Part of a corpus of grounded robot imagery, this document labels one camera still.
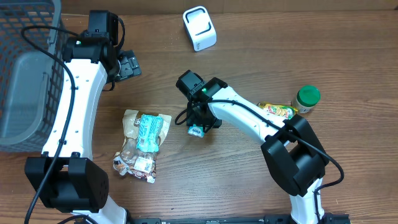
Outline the teal tissue pack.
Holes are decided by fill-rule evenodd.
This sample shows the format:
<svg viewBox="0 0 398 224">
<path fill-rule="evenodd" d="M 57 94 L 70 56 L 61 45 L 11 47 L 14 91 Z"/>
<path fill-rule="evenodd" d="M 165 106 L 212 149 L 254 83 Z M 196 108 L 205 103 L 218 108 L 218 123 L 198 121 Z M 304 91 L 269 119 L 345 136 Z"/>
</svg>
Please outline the teal tissue pack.
<svg viewBox="0 0 398 224">
<path fill-rule="evenodd" d="M 205 135 L 205 132 L 204 132 L 204 130 L 203 130 L 203 127 L 202 127 L 202 126 L 197 126 L 197 125 L 195 125 L 195 124 L 194 124 L 193 126 L 190 126 L 190 127 L 188 128 L 187 133 L 188 133 L 189 135 L 196 136 L 196 137 L 199 137 L 199 138 L 203 138 L 204 135 Z"/>
</svg>

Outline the teal wet wipes pack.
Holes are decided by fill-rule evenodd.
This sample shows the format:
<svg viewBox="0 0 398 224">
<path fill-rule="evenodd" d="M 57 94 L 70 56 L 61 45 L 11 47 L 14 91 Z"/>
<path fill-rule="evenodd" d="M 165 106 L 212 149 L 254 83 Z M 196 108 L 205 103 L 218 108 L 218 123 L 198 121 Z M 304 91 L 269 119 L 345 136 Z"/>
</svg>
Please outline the teal wet wipes pack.
<svg viewBox="0 0 398 224">
<path fill-rule="evenodd" d="M 163 122 L 164 121 L 160 116 L 152 116 L 149 114 L 141 116 L 136 145 L 138 150 L 142 152 L 159 151 L 157 138 L 159 137 Z"/>
</svg>

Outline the beige brown snack bag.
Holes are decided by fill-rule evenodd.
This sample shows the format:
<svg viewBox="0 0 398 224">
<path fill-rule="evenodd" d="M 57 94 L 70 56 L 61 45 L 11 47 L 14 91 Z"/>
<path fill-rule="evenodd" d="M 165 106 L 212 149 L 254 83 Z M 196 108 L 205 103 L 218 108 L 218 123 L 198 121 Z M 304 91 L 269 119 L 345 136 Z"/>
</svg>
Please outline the beige brown snack bag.
<svg viewBox="0 0 398 224">
<path fill-rule="evenodd" d="M 152 116 L 160 116 L 163 119 L 163 126 L 160 131 L 157 143 L 158 152 L 142 152 L 138 150 L 137 137 L 142 113 L 138 110 L 126 110 L 123 117 L 124 142 L 121 150 L 115 153 L 113 168 L 119 175 L 127 174 L 153 184 L 156 178 L 156 159 L 160 151 L 160 146 L 167 137 L 172 117 L 167 114 L 154 113 Z"/>
</svg>

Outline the yellow drink bottle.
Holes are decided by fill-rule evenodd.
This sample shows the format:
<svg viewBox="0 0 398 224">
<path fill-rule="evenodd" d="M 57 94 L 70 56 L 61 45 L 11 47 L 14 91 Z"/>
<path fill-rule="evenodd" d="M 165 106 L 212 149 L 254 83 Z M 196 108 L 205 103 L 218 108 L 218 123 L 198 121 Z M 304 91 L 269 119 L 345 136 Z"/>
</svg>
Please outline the yellow drink bottle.
<svg viewBox="0 0 398 224">
<path fill-rule="evenodd" d="M 288 105 L 276 105 L 273 103 L 268 103 L 263 101 L 258 103 L 257 106 L 266 111 L 267 113 L 281 116 L 284 117 L 285 119 L 291 119 L 296 114 L 298 114 L 298 110 L 296 108 Z"/>
</svg>

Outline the green lidded cup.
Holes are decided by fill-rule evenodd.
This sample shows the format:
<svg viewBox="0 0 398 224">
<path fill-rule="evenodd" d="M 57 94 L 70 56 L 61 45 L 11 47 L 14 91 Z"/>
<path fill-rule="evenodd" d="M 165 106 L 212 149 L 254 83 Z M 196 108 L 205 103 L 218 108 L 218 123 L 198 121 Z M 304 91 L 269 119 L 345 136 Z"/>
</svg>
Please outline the green lidded cup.
<svg viewBox="0 0 398 224">
<path fill-rule="evenodd" d="M 294 99 L 292 106 L 298 110 L 299 113 L 308 113 L 320 101 L 321 93 L 319 89 L 313 85 L 305 85 L 299 89 Z"/>
</svg>

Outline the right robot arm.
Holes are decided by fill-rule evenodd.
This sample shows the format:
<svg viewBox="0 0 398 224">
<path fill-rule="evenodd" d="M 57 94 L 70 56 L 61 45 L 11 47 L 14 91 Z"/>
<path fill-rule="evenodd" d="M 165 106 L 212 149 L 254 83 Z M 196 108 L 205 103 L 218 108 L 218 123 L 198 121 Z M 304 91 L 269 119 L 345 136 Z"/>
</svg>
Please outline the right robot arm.
<svg viewBox="0 0 398 224">
<path fill-rule="evenodd" d="M 219 78 L 206 82 L 191 70 L 178 78 L 176 87 L 188 100 L 186 118 L 175 119 L 176 125 L 186 123 L 195 135 L 219 128 L 224 121 L 240 129 L 260 144 L 272 178 L 289 194 L 291 221 L 324 222 L 319 188 L 330 160 L 305 118 L 266 112 Z"/>
</svg>

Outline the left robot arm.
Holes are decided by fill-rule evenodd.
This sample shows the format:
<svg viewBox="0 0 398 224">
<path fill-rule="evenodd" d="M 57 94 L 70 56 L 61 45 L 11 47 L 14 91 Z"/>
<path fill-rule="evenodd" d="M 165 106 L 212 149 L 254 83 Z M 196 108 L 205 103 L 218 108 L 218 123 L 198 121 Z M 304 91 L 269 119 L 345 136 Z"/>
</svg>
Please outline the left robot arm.
<svg viewBox="0 0 398 224">
<path fill-rule="evenodd" d="M 62 56 L 64 72 L 57 114 L 41 155 L 29 157 L 25 174 L 33 200 L 67 213 L 75 223 L 131 223 L 127 209 L 109 196 L 107 173 L 93 160 L 93 126 L 105 85 L 136 77 L 142 70 L 134 52 L 122 49 L 123 20 L 92 10 L 87 30 L 68 33 Z"/>
</svg>

